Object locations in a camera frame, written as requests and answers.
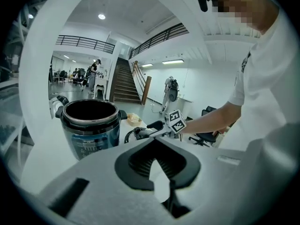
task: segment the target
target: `black metal railing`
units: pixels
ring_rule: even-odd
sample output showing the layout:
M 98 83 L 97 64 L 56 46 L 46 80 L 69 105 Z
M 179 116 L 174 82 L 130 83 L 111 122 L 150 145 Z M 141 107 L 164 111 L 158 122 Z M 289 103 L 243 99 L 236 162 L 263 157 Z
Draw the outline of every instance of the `black metal railing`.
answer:
M 77 37 L 68 35 L 59 35 L 56 41 L 56 45 L 86 47 L 94 50 L 100 50 L 110 54 L 112 54 L 114 50 L 114 45 L 110 43 L 102 42 L 87 37 Z
M 142 92 L 144 93 L 146 85 L 145 78 L 138 65 L 134 64 L 133 62 L 131 63 L 131 65 L 133 66 L 132 76 L 134 76 L 134 73 L 136 74 L 137 81 L 139 82 Z
M 134 56 L 147 50 L 148 48 L 155 46 L 156 44 L 162 43 L 166 40 L 169 40 L 171 38 L 175 38 L 175 37 L 187 34 L 187 33 L 189 33 L 189 32 L 186 29 L 186 27 L 182 23 L 179 23 L 173 27 L 170 27 L 170 28 L 158 33 L 157 35 L 150 38 L 143 44 L 139 45 L 136 49 L 134 49 L 132 51 L 130 58 L 133 58 Z

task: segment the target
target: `stair railing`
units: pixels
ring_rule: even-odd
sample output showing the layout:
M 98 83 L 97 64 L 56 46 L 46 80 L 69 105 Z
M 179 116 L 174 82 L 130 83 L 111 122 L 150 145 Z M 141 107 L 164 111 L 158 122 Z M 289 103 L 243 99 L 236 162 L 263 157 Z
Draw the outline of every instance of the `stair railing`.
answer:
M 103 51 L 105 53 L 110 53 L 110 54 L 112 54 L 114 50 L 113 44 L 91 39 L 88 37 L 78 37 L 78 36 L 69 36 L 69 35 L 59 35 L 56 41 L 56 45 L 85 47 L 93 50 Z
M 175 37 L 187 34 L 187 33 L 189 33 L 189 32 L 182 23 L 172 26 L 172 27 L 158 33 L 157 35 L 153 36 L 152 38 L 150 38 L 149 40 L 147 40 L 146 42 L 142 43 L 137 48 L 135 48 L 131 52 L 129 59 L 131 59 L 134 56 L 140 54 L 141 52 L 155 46 L 156 44 L 162 43 L 166 40 L 169 40 L 171 38 L 175 38 Z
M 132 66 L 133 66 L 132 76 L 134 77 L 136 75 L 138 83 L 140 84 L 140 87 L 142 89 L 142 100 L 141 100 L 141 103 L 142 103 L 142 105 L 145 105 L 152 77 L 147 76 L 147 79 L 145 80 L 145 78 L 144 78 L 144 76 L 143 76 L 140 68 L 137 65 L 137 62 L 132 63 Z

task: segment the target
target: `ceiling light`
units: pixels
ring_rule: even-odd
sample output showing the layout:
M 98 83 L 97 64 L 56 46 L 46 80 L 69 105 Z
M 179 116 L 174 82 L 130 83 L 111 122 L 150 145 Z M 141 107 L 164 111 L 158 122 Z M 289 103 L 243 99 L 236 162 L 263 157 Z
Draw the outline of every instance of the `ceiling light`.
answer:
M 142 65 L 142 67 L 150 67 L 150 66 L 153 66 L 153 64 L 149 63 L 149 64 L 146 64 L 146 65 Z
M 163 64 L 173 64 L 173 63 L 183 63 L 184 60 L 179 59 L 179 60 L 172 60 L 172 61 L 165 61 Z
M 103 14 L 99 14 L 98 18 L 100 18 L 101 20 L 105 19 L 105 16 Z

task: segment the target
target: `white countertop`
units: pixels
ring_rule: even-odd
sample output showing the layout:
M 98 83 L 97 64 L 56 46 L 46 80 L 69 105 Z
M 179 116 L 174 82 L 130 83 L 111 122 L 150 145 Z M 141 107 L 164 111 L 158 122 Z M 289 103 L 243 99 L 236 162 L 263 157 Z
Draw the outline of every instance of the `white countertop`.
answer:
M 193 103 L 192 101 L 186 100 L 185 98 L 182 98 L 182 97 L 178 97 L 178 98 L 180 98 L 180 99 L 182 99 L 182 100 L 184 100 L 186 102 Z
M 139 127 L 146 127 L 142 122 Z M 120 123 L 120 143 L 124 145 L 125 135 L 134 129 L 126 120 Z M 21 176 L 20 185 L 32 194 L 38 194 L 49 182 L 77 163 L 60 119 L 53 118 L 47 129 L 33 146 Z

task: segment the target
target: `man's arm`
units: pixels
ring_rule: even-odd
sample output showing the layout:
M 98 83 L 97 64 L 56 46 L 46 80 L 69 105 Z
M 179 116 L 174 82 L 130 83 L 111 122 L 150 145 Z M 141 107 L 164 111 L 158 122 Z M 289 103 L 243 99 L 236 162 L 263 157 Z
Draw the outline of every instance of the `man's arm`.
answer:
M 221 108 L 187 122 L 187 127 L 181 133 L 209 133 L 221 130 L 234 123 L 240 117 L 240 111 L 241 106 L 227 102 Z

